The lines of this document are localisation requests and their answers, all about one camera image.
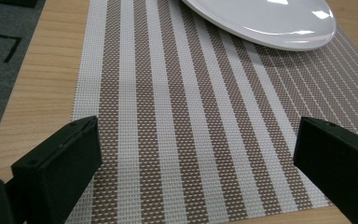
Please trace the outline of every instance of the placemat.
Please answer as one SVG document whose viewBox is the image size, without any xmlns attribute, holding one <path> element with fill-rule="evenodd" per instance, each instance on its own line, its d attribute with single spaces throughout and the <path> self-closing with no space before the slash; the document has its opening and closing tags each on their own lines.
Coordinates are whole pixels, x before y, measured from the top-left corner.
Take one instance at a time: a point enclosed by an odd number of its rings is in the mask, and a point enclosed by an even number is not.
<svg viewBox="0 0 358 224">
<path fill-rule="evenodd" d="M 73 119 L 103 166 L 68 223 L 221 223 L 331 205 L 292 163 L 301 116 L 358 134 L 358 49 L 291 52 L 177 0 L 91 0 Z"/>
</svg>

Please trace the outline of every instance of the plate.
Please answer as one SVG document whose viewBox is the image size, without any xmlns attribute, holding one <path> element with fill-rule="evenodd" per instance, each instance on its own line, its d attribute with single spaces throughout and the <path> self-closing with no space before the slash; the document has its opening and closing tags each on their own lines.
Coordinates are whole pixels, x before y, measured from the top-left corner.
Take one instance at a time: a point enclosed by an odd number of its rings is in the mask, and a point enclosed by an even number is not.
<svg viewBox="0 0 358 224">
<path fill-rule="evenodd" d="M 336 33 L 324 0 L 183 0 L 203 18 L 243 39 L 275 49 L 311 50 Z"/>
</svg>

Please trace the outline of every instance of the brown stripe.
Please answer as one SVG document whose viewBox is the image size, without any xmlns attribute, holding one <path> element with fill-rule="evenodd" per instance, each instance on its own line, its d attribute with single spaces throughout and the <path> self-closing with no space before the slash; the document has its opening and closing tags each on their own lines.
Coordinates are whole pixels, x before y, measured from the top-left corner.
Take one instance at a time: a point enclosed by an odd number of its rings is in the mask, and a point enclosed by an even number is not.
<svg viewBox="0 0 358 224">
<path fill-rule="evenodd" d="M 327 48 L 331 54 L 335 55 L 335 63 L 340 63 L 341 67 L 345 71 L 345 77 L 348 77 L 350 82 L 347 82 L 349 86 L 353 85 L 355 96 L 358 96 L 358 58 L 355 52 L 349 54 L 345 49 L 341 47 L 341 43 L 344 42 L 342 38 L 336 37 Z"/>
<path fill-rule="evenodd" d="M 323 57 L 327 58 L 327 67 L 331 69 L 332 76 L 341 89 L 340 92 L 345 101 L 351 105 L 352 113 L 356 119 L 351 119 L 358 129 L 358 71 L 353 72 L 351 65 L 344 62 L 342 57 L 334 51 L 330 51 L 334 42 L 325 47 Z"/>
<path fill-rule="evenodd" d="M 92 223 L 117 222 L 117 127 L 120 1 L 108 1 L 100 95 L 103 165 L 94 177 Z"/>
<path fill-rule="evenodd" d="M 134 1 L 138 147 L 143 222 L 162 222 L 164 203 L 145 1 Z"/>
<path fill-rule="evenodd" d="M 209 219 L 168 4 L 168 1 L 158 0 L 158 14 L 161 24 L 187 220 L 191 223 L 206 223 L 209 222 Z"/>
<path fill-rule="evenodd" d="M 349 64 L 358 70 L 358 48 L 354 46 L 353 42 L 346 36 L 345 32 L 341 30 L 340 27 L 337 28 L 337 34 L 333 41 Z"/>
<path fill-rule="evenodd" d="M 292 127 L 294 128 L 295 133 L 297 132 L 298 129 L 298 125 L 299 125 L 299 118 L 300 118 L 300 114 L 302 113 L 303 115 L 306 114 L 307 112 L 298 109 L 299 105 L 296 105 L 294 103 L 291 103 L 290 98 L 294 98 L 296 97 L 295 95 L 290 95 L 289 93 L 286 92 L 285 88 L 286 86 L 284 86 L 281 76 L 286 75 L 287 73 L 278 73 L 277 69 L 275 66 L 277 66 L 272 58 L 273 57 L 279 57 L 277 55 L 270 55 L 269 53 L 271 53 L 274 49 L 269 49 L 267 47 L 262 47 L 262 46 L 255 46 L 257 52 L 260 55 L 260 58 L 262 60 L 262 63 L 265 65 L 266 70 L 268 71 L 268 76 L 272 82 L 272 84 L 274 85 L 274 89 L 277 92 L 279 98 L 281 99 L 281 103 L 283 105 L 283 108 L 286 112 L 286 115 L 288 116 Z M 304 53 L 298 53 L 298 56 L 304 56 L 307 52 Z"/>
<path fill-rule="evenodd" d="M 219 63 L 220 70 L 225 81 L 228 97 L 232 104 L 238 126 L 240 128 L 242 142 L 246 148 L 246 154 L 249 157 L 249 162 L 254 173 L 255 183 L 257 185 L 258 193 L 263 204 L 266 215 L 280 213 L 282 210 L 279 206 L 278 198 L 275 194 L 271 179 L 269 177 L 267 165 L 264 162 L 260 151 L 252 123 L 249 120 L 246 106 L 243 102 L 240 88 L 232 72 L 227 52 L 223 46 L 222 39 L 219 34 L 219 29 L 207 22 L 207 28 L 211 36 L 213 49 Z"/>
<path fill-rule="evenodd" d="M 267 53 L 267 47 L 255 45 L 256 51 L 261 59 L 261 62 L 266 69 L 269 79 L 274 85 L 274 89 L 277 92 L 279 98 L 281 99 L 282 106 L 286 112 L 287 118 L 289 118 L 290 123 L 292 124 L 293 131 L 296 133 L 298 131 L 298 118 L 299 114 L 295 108 L 293 102 L 288 98 L 288 93 L 286 88 L 280 80 L 280 76 L 276 70 L 275 64 L 269 59 L 269 54 Z"/>
<path fill-rule="evenodd" d="M 284 52 L 281 51 L 281 53 L 287 54 L 285 59 L 286 61 L 289 61 L 292 67 L 294 69 L 298 70 L 299 73 L 295 74 L 293 77 L 294 80 L 299 81 L 299 78 L 302 77 L 301 82 L 302 85 L 307 88 L 307 91 L 309 92 L 309 95 L 313 95 L 313 98 L 315 100 L 315 104 L 310 107 L 310 110 L 312 112 L 313 117 L 320 117 L 320 119 L 327 119 L 330 121 L 337 121 L 336 115 L 334 114 L 333 107 L 329 104 L 329 102 L 326 101 L 326 97 L 323 94 L 323 89 L 320 87 L 320 85 L 316 84 L 315 81 L 315 72 L 310 68 L 310 62 L 309 61 L 303 61 L 301 56 L 306 54 L 306 52 Z"/>
<path fill-rule="evenodd" d="M 295 55 L 296 53 L 277 49 L 275 49 L 275 52 L 276 57 L 273 57 L 273 59 L 279 61 L 284 68 L 283 71 L 285 71 L 284 74 L 286 74 L 285 79 L 287 79 L 288 82 L 286 86 L 295 87 L 295 95 L 301 95 L 304 105 L 308 108 L 308 110 L 303 109 L 303 111 L 309 111 L 309 115 L 314 118 L 325 119 L 321 106 L 316 101 L 313 92 L 310 91 L 310 87 L 305 81 L 309 75 L 307 69 L 301 66 L 301 63 L 295 64 L 294 60 L 292 60 L 291 55 Z"/>
<path fill-rule="evenodd" d="M 351 118 L 350 114 L 352 112 L 348 113 L 351 111 L 351 107 L 342 99 L 343 96 L 337 90 L 337 85 L 334 84 L 335 80 L 331 78 L 331 71 L 324 64 L 326 59 L 319 60 L 320 57 L 323 57 L 321 54 L 321 50 L 314 50 L 313 52 L 307 52 L 301 56 L 304 60 L 312 62 L 313 67 L 317 70 L 314 77 L 318 79 L 318 85 L 323 86 L 326 89 L 327 93 L 325 96 L 327 97 L 327 101 L 334 105 L 333 108 L 336 110 L 337 122 L 343 127 L 352 129 L 351 123 L 355 118 Z"/>
<path fill-rule="evenodd" d="M 184 4 L 181 4 L 181 11 L 200 88 L 200 97 L 204 106 L 209 135 L 211 136 L 217 171 L 222 184 L 227 214 L 230 220 L 244 219 L 246 218 L 246 209 L 241 194 L 241 188 L 235 173 L 235 167 L 228 147 L 226 133 L 220 118 L 212 83 L 200 46 L 196 24 L 192 17 L 191 10 Z"/>
<path fill-rule="evenodd" d="M 233 39 L 237 39 L 236 42 L 241 42 L 241 40 L 238 40 L 237 37 L 233 36 Z M 283 137 L 278 121 L 272 112 L 269 100 L 263 91 L 263 86 L 258 79 L 257 72 L 255 71 L 252 63 L 250 63 L 251 59 L 246 53 L 246 49 L 244 48 L 243 44 L 241 45 L 242 48 L 237 47 L 237 50 L 241 51 L 242 66 L 252 86 L 255 99 L 257 100 L 261 114 L 264 118 L 264 122 L 266 123 L 269 137 L 275 148 L 275 152 L 277 153 L 284 176 L 286 177 L 286 181 L 289 184 L 290 190 L 292 191 L 297 208 L 298 210 L 312 208 L 310 197 L 304 187 L 303 182 L 301 181 L 301 177 L 297 168 L 293 165 L 292 155 L 286 145 L 286 141 Z"/>
</svg>

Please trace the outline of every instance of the white stripe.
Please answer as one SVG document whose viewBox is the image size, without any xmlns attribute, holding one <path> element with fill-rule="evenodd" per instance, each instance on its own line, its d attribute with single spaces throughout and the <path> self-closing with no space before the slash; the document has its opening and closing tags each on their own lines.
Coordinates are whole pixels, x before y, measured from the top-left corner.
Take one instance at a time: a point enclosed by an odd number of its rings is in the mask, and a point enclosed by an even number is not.
<svg viewBox="0 0 358 224">
<path fill-rule="evenodd" d="M 298 53 L 298 52 L 297 52 L 297 53 L 296 53 L 296 56 L 290 54 L 289 57 L 290 57 L 290 59 L 291 59 L 292 61 L 293 61 L 293 58 L 294 58 L 294 57 L 297 57 L 297 58 L 301 61 L 301 66 L 304 67 L 304 68 L 307 70 L 308 76 L 310 77 L 310 79 L 312 79 L 313 85 L 318 89 L 318 93 L 315 93 L 315 94 L 317 94 L 316 98 L 320 98 L 320 97 L 324 98 L 324 99 L 323 99 L 324 103 L 327 104 L 327 106 L 329 107 L 331 113 L 334 115 L 335 120 L 338 120 L 338 116 L 337 116 L 337 114 L 336 114 L 336 111 L 333 109 L 333 107 L 331 106 L 330 102 L 327 100 L 326 96 L 324 95 L 324 92 L 322 91 L 321 87 L 320 87 L 320 86 L 318 85 L 318 83 L 316 82 L 316 80 L 315 80 L 315 75 L 312 74 L 312 72 L 310 71 L 310 69 L 308 68 L 308 66 L 304 63 L 304 60 L 302 59 L 301 53 Z M 326 119 L 326 116 L 324 115 L 324 112 L 323 112 L 323 110 L 322 110 L 321 108 L 320 108 L 320 111 L 321 111 L 321 113 L 323 114 L 324 119 Z"/>
<path fill-rule="evenodd" d="M 146 12 L 164 216 L 168 223 L 187 223 L 157 2 L 146 1 Z"/>
<path fill-rule="evenodd" d="M 290 61 L 292 62 L 292 64 L 295 66 L 297 72 L 298 72 L 299 74 L 301 74 L 300 69 L 298 69 L 297 63 L 296 63 L 296 62 L 293 60 L 293 58 L 292 58 L 292 57 L 293 57 L 292 54 L 289 53 L 289 54 L 287 54 L 287 56 L 288 56 L 287 58 L 289 58 Z M 290 75 L 290 79 L 292 79 L 292 81 L 295 83 L 295 80 L 293 79 L 292 74 L 290 73 L 289 69 L 287 68 L 286 63 L 284 63 L 284 67 L 286 68 L 286 71 L 287 71 L 288 74 Z M 312 98 L 312 101 L 313 101 L 313 102 L 316 104 L 316 106 L 318 107 L 319 111 L 320 111 L 321 114 L 322 114 L 322 117 L 323 117 L 324 119 L 326 119 L 326 116 L 325 116 L 325 114 L 324 114 L 324 111 L 322 110 L 321 106 L 319 105 L 319 102 L 316 100 L 316 97 L 312 94 L 312 90 L 310 89 L 310 86 L 308 85 L 307 81 L 304 79 L 304 76 L 300 75 L 299 77 L 301 78 L 301 81 L 302 81 L 302 83 L 304 84 L 304 86 L 307 88 L 307 94 L 310 95 L 310 97 Z M 304 99 L 303 99 L 303 102 L 304 102 L 304 104 L 306 104 L 306 107 L 307 107 L 307 109 L 308 109 L 307 103 L 306 103 L 306 101 L 305 101 Z"/>
<path fill-rule="evenodd" d="M 351 69 L 351 73 L 349 74 L 349 72 L 347 70 L 344 70 L 345 73 L 348 75 L 348 78 L 351 79 L 351 83 L 355 84 L 356 85 L 356 89 L 358 90 L 358 87 L 357 87 L 357 81 L 353 80 L 352 77 L 357 77 L 356 80 L 358 80 L 358 64 L 356 62 L 356 60 L 354 60 L 353 58 L 352 59 L 352 62 L 354 62 L 354 64 L 356 65 L 357 69 L 356 68 L 353 68 L 351 66 L 351 62 L 348 62 L 348 60 L 345 58 L 345 56 L 342 54 L 341 50 L 345 50 L 347 52 L 347 50 L 342 46 L 341 42 L 339 41 L 339 39 L 337 40 L 338 44 L 341 45 L 342 48 L 339 48 L 334 42 L 331 44 L 331 45 L 328 45 L 327 47 L 329 46 L 332 46 L 333 48 L 335 48 L 339 54 L 339 59 L 337 58 L 336 54 L 330 49 L 328 48 L 328 50 L 330 52 L 332 52 L 332 55 L 333 57 L 336 59 L 336 61 L 339 63 L 339 65 L 341 66 L 341 68 L 343 67 L 342 63 L 341 63 L 341 60 L 344 60 L 344 63 L 348 65 L 348 67 Z"/>
<path fill-rule="evenodd" d="M 336 95 L 333 93 L 332 88 L 331 88 L 331 85 L 328 84 L 328 82 L 326 81 L 326 79 L 325 79 L 325 77 L 326 77 L 326 75 L 325 75 L 325 70 L 320 69 L 319 66 L 317 66 L 317 64 L 314 62 L 314 60 L 309 56 L 308 53 L 304 53 L 304 54 L 302 54 L 302 55 L 303 55 L 303 56 L 304 56 L 304 55 L 307 56 L 307 58 L 305 59 L 305 61 L 309 61 L 309 62 L 312 63 L 312 67 L 317 71 L 316 74 L 312 74 L 312 75 L 313 75 L 314 77 L 319 77 L 319 78 L 322 80 L 323 84 L 325 85 L 325 89 L 329 91 L 331 97 L 334 98 L 336 104 L 338 105 L 340 114 L 342 113 L 343 116 L 346 117 L 347 122 L 351 124 L 351 126 L 352 126 L 352 128 L 353 128 L 354 130 L 356 130 L 356 127 L 355 127 L 354 124 L 352 123 L 351 119 L 350 119 L 349 116 L 345 113 L 344 107 L 341 105 L 341 102 L 338 100 L 338 98 L 336 97 Z M 338 117 L 340 117 L 339 114 L 337 114 L 337 123 L 338 123 L 339 125 L 341 125 L 341 124 L 342 124 L 341 121 L 342 121 L 343 118 L 341 117 L 341 119 L 339 119 Z"/>
<path fill-rule="evenodd" d="M 316 58 L 318 58 L 318 61 L 319 61 L 320 64 L 323 66 L 323 68 L 325 69 L 325 71 L 328 71 L 328 69 L 326 68 L 326 65 L 324 65 L 324 62 L 320 59 L 320 57 L 319 57 L 314 51 L 313 51 L 312 53 L 316 56 Z M 329 59 L 329 57 L 325 57 L 325 59 L 328 61 L 328 63 L 330 63 L 331 67 L 333 67 L 334 71 L 336 72 L 336 74 L 339 75 L 340 79 L 342 79 L 340 73 L 338 72 L 338 70 L 336 69 L 336 67 L 334 66 L 334 64 L 331 62 L 331 60 Z M 333 77 L 332 74 L 329 73 L 329 72 L 327 72 L 326 74 L 327 74 L 328 76 L 330 76 L 331 80 L 332 80 L 333 83 L 336 85 L 337 89 L 339 90 L 339 95 L 341 95 L 341 96 L 344 98 L 344 100 L 346 101 L 347 105 L 351 108 L 351 111 L 353 112 L 353 113 L 351 113 L 351 112 L 349 112 L 349 111 L 347 111 L 347 110 L 344 110 L 345 115 L 348 116 L 348 118 L 349 118 L 349 120 L 350 120 L 351 122 L 354 120 L 353 117 L 355 117 L 355 118 L 358 119 L 357 110 L 354 109 L 353 104 L 351 104 L 350 100 L 346 97 L 347 94 L 344 93 L 344 91 L 343 91 L 343 90 L 339 87 L 339 85 L 337 84 L 337 79 L 336 79 L 335 77 Z M 345 88 L 345 89 L 348 90 L 348 91 L 351 93 L 351 95 L 353 95 L 353 93 L 352 93 L 352 91 L 351 91 L 351 88 L 348 87 L 348 85 L 345 83 L 345 81 L 343 81 L 343 82 L 344 82 L 345 86 L 347 87 L 347 88 Z"/>
<path fill-rule="evenodd" d="M 188 112 L 193 130 L 194 142 L 200 166 L 202 187 L 205 194 L 206 209 L 211 223 L 228 222 L 228 214 L 222 187 L 214 162 L 213 147 L 203 112 L 200 90 L 196 79 L 186 30 L 177 1 L 169 1 L 173 33 L 177 43 L 179 63 L 185 85 Z"/>
<path fill-rule="evenodd" d="M 106 9 L 106 0 L 89 2 L 89 16 L 77 78 L 72 120 L 98 115 Z M 65 223 L 91 223 L 93 186 L 94 179 L 92 178 Z"/>
<path fill-rule="evenodd" d="M 263 217 L 266 214 L 260 195 L 258 194 L 252 167 L 245 151 L 240 128 L 238 127 L 238 122 L 230 103 L 225 81 L 220 72 L 219 63 L 216 59 L 211 39 L 209 38 L 205 22 L 200 20 L 199 17 L 196 17 L 195 22 L 247 215 L 248 217 Z"/>
<path fill-rule="evenodd" d="M 294 87 L 294 89 L 296 90 L 296 97 L 299 96 L 299 98 L 301 99 L 301 100 L 299 100 L 299 102 L 301 102 L 302 105 L 304 106 L 304 108 L 307 109 L 309 116 L 313 117 L 310 107 L 307 104 L 307 101 L 303 97 L 303 94 L 301 93 L 299 87 L 297 86 L 297 83 L 293 79 L 293 75 L 291 74 L 290 70 L 287 68 L 287 63 L 285 63 L 284 60 L 282 59 L 280 52 L 277 49 L 275 49 L 275 51 L 278 53 L 277 58 L 279 58 L 279 60 L 282 62 L 283 66 L 284 66 L 284 69 L 286 70 L 284 73 L 287 73 L 287 75 L 290 78 L 291 83 L 288 85 L 292 86 L 292 88 Z"/>
<path fill-rule="evenodd" d="M 133 2 L 121 1 L 118 80 L 117 222 L 142 221 Z"/>
<path fill-rule="evenodd" d="M 356 58 L 358 59 L 358 50 L 357 50 L 356 48 L 354 48 L 354 47 L 353 47 L 353 44 L 348 41 L 348 38 L 344 35 L 343 31 L 338 30 L 337 34 L 341 36 L 341 39 L 342 39 L 342 40 L 345 42 L 345 44 L 351 49 L 351 52 L 348 52 L 348 51 L 345 49 L 344 45 L 343 45 L 343 44 L 341 43 L 341 41 L 339 40 L 340 38 L 337 38 L 337 42 L 339 43 L 339 45 L 342 46 L 342 49 L 344 49 L 349 55 L 351 55 L 351 58 L 353 58 L 352 56 L 353 56 L 353 54 L 354 54 L 354 55 L 356 55 Z M 353 61 L 356 63 L 356 65 L 357 65 L 357 67 L 358 67 L 358 63 L 357 63 L 358 61 L 356 61 L 355 59 L 353 59 Z"/>
<path fill-rule="evenodd" d="M 229 36 L 227 36 L 227 34 L 222 34 L 222 36 L 224 37 L 225 48 L 227 51 L 236 52 L 233 43 L 229 40 Z M 295 199 L 293 198 L 292 191 L 286 181 L 286 177 L 276 154 L 275 147 L 269 137 L 269 131 L 264 122 L 260 108 L 258 107 L 251 84 L 249 83 L 248 77 L 246 76 L 241 65 L 240 58 L 237 54 L 235 56 L 228 54 L 228 59 L 233 69 L 233 74 L 239 85 L 242 99 L 248 111 L 249 119 L 252 122 L 255 137 L 260 145 L 260 150 L 266 163 L 269 177 L 271 178 L 281 209 L 283 212 L 296 211 L 297 206 Z"/>
<path fill-rule="evenodd" d="M 296 147 L 296 134 L 293 131 L 292 125 L 290 124 L 289 118 L 287 118 L 286 113 L 284 112 L 281 100 L 278 97 L 277 92 L 274 89 L 271 81 L 269 80 L 269 75 L 262 64 L 260 57 L 255 51 L 253 44 L 250 44 L 246 41 L 243 41 L 244 46 L 247 49 L 248 55 L 251 58 L 252 64 L 257 72 L 257 76 L 260 80 L 261 85 L 263 86 L 264 93 L 268 98 L 268 102 L 271 105 L 272 112 L 278 121 L 278 125 L 282 131 L 283 137 L 287 146 L 289 147 L 290 153 L 293 156 L 294 150 Z M 327 206 L 327 200 L 321 191 L 310 182 L 310 180 L 300 172 L 301 180 L 304 183 L 304 187 L 309 194 L 310 201 L 313 207 Z"/>
<path fill-rule="evenodd" d="M 353 80 L 353 78 L 352 78 L 352 76 L 357 76 L 357 75 L 356 75 L 356 71 L 354 71 L 354 70 L 352 69 L 352 72 L 349 74 L 346 69 L 343 69 L 342 63 L 341 63 L 340 60 L 337 58 L 337 56 L 335 55 L 335 53 L 332 52 L 332 50 L 329 48 L 329 46 L 331 46 L 331 45 L 327 45 L 326 48 L 331 52 L 331 54 L 333 55 L 333 57 L 334 57 L 336 63 L 331 62 L 330 59 L 327 59 L 327 60 L 328 60 L 328 62 L 330 62 L 331 66 L 334 67 L 334 70 L 337 72 L 337 75 L 339 76 L 339 79 L 341 79 L 341 82 L 345 85 L 345 88 L 343 88 L 343 89 L 349 91 L 349 92 L 351 93 L 352 99 L 356 101 L 357 106 L 356 106 L 356 104 L 354 104 L 353 102 L 351 102 L 351 105 L 355 105 L 355 107 L 356 107 L 356 112 L 357 112 L 357 111 L 358 111 L 358 110 L 357 110 L 357 108 L 358 108 L 358 97 L 357 97 L 356 95 L 358 95 L 358 94 L 353 93 L 353 91 L 357 91 L 357 93 L 358 93 L 358 85 L 357 85 L 358 80 Z M 326 55 L 326 53 L 324 52 L 324 50 L 323 50 L 323 54 L 324 54 L 324 56 L 326 56 L 325 58 L 328 58 L 328 56 Z M 342 54 L 341 54 L 340 59 L 343 59 L 343 60 L 346 61 L 346 59 L 345 59 L 344 57 L 342 57 Z M 346 77 L 347 77 L 348 79 L 346 79 L 345 77 L 343 77 L 343 76 L 341 75 L 342 72 L 340 72 L 340 71 L 338 71 L 338 70 L 336 69 L 335 64 L 337 64 L 337 63 L 338 63 L 338 65 L 339 65 L 339 67 L 341 67 L 341 70 L 343 70 L 343 72 L 346 74 Z M 348 83 L 351 83 L 352 85 L 354 85 L 355 88 L 351 88 L 350 86 L 348 86 Z M 343 96 L 344 96 L 345 99 L 348 99 L 347 101 L 350 103 L 349 98 L 347 98 L 348 94 L 343 94 Z"/>
<path fill-rule="evenodd" d="M 97 116 L 103 70 L 103 42 L 106 24 L 106 0 L 89 2 L 89 17 L 77 78 L 72 120 Z"/>
</svg>

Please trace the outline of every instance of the table surface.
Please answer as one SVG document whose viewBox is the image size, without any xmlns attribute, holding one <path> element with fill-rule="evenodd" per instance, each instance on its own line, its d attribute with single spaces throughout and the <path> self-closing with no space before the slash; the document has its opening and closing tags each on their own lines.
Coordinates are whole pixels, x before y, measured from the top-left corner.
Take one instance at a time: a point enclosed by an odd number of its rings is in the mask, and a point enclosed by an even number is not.
<svg viewBox="0 0 358 224">
<path fill-rule="evenodd" d="M 327 0 L 358 47 L 358 1 Z M 89 1 L 47 0 L 0 124 L 0 179 L 71 120 Z M 335 206 L 234 223 L 350 223 Z"/>
</svg>

